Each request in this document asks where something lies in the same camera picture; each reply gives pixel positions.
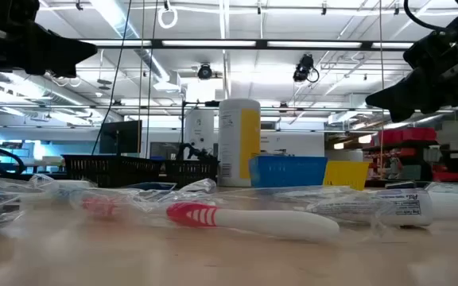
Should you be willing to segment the white machine cabinet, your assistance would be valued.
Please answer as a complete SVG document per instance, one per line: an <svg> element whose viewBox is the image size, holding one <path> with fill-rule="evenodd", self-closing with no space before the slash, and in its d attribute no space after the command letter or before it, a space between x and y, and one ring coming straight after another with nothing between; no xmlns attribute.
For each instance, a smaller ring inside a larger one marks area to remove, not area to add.
<svg viewBox="0 0 458 286"><path fill-rule="evenodd" d="M213 110L191 110L185 119L184 142L195 149L213 154L215 113Z"/></svg>

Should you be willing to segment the silver nail clipper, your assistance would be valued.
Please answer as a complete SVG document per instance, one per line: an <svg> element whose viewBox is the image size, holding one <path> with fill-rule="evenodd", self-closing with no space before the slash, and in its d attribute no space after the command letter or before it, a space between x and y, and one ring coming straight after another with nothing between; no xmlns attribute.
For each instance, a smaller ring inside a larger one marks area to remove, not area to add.
<svg viewBox="0 0 458 286"><path fill-rule="evenodd" d="M206 178L188 184L180 189L183 192L204 192L212 193L216 190L217 184L214 180Z"/></svg>

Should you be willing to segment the blue plastic basket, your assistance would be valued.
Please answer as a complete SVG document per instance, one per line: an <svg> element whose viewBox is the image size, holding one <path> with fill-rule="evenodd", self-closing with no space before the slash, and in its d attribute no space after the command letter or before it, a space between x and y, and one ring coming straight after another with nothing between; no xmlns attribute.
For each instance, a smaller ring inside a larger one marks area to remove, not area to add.
<svg viewBox="0 0 458 286"><path fill-rule="evenodd" d="M299 187L324 182L326 157L259 155L249 161L251 186Z"/></svg>

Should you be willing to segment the black monitor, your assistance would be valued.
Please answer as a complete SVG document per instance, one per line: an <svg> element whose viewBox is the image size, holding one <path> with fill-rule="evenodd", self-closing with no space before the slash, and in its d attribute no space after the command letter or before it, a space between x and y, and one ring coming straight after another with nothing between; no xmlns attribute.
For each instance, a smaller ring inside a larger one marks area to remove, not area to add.
<svg viewBox="0 0 458 286"><path fill-rule="evenodd" d="M112 122L101 127L99 152L102 154L140 153L142 121Z"/></svg>

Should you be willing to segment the white toothpaste tube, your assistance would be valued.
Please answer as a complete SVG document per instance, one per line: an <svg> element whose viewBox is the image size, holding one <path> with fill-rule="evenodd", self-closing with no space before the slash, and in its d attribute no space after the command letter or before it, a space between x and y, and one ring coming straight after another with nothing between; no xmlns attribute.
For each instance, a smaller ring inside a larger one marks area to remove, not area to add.
<svg viewBox="0 0 458 286"><path fill-rule="evenodd" d="M351 222L429 226L438 220L458 220L458 193L422 189L357 191L313 203L306 210Z"/></svg>

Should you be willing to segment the red white toothbrush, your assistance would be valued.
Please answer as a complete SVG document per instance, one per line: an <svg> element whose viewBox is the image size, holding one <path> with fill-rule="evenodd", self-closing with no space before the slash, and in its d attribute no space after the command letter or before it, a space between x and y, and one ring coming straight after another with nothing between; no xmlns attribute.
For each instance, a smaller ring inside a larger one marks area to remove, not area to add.
<svg viewBox="0 0 458 286"><path fill-rule="evenodd" d="M75 209L93 218L119 219L155 226L225 228L269 237L326 241L339 224L318 214L289 210L241 210L203 191L137 191L91 188L70 194Z"/></svg>

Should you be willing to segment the yellow plastic basket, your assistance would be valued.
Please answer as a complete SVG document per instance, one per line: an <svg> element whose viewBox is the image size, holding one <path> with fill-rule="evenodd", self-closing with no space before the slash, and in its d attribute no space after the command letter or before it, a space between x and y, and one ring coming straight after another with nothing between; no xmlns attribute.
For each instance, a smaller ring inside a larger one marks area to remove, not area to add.
<svg viewBox="0 0 458 286"><path fill-rule="evenodd" d="M324 174L324 186L345 186L357 191L365 188L369 162L330 160Z"/></svg>

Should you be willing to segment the black frame bar with lights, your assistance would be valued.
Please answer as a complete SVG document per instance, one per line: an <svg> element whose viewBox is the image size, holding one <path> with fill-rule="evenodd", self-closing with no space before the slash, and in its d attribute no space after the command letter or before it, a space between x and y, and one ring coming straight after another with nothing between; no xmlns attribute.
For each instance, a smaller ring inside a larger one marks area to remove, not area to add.
<svg viewBox="0 0 458 286"><path fill-rule="evenodd" d="M328 50L328 51L405 51L413 45L408 41L286 41L286 40L118 40L82 39L99 48L153 49L270 49L270 50Z"/></svg>

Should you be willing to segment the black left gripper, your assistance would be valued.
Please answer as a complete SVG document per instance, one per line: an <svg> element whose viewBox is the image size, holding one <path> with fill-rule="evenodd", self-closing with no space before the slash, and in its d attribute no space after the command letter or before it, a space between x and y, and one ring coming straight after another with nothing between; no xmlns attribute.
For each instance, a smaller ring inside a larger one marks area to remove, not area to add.
<svg viewBox="0 0 458 286"><path fill-rule="evenodd" d="M97 47L37 25L39 8L39 0L0 0L0 72L77 77L76 65L94 56Z"/></svg>

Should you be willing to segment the red storage bins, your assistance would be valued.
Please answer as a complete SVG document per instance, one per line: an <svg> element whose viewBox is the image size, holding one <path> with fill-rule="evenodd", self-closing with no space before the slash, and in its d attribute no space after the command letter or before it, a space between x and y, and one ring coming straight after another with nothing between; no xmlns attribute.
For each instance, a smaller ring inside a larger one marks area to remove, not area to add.
<svg viewBox="0 0 458 286"><path fill-rule="evenodd" d="M430 127L411 127L405 129L386 129L378 132L378 139L384 145L405 141L435 141L437 132Z"/></svg>

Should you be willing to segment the white yellow wipes canister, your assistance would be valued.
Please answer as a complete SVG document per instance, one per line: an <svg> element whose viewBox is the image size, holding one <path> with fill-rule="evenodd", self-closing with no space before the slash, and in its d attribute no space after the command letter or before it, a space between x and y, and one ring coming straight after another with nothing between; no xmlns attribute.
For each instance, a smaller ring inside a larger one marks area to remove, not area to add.
<svg viewBox="0 0 458 286"><path fill-rule="evenodd" d="M249 187L250 160L260 153L261 106L253 99L226 99L219 104L218 183Z"/></svg>

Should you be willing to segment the black plastic basket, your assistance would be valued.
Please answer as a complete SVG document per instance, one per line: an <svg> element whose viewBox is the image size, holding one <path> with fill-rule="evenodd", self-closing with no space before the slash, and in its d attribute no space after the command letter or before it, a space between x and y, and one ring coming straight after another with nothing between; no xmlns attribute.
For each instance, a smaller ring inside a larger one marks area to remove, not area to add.
<svg viewBox="0 0 458 286"><path fill-rule="evenodd" d="M63 155L70 180L88 180L98 187L125 187L158 181L162 162L115 155Z"/></svg>
<svg viewBox="0 0 458 286"><path fill-rule="evenodd" d="M166 160L165 181L184 187L199 180L216 180L218 163L200 160Z"/></svg>

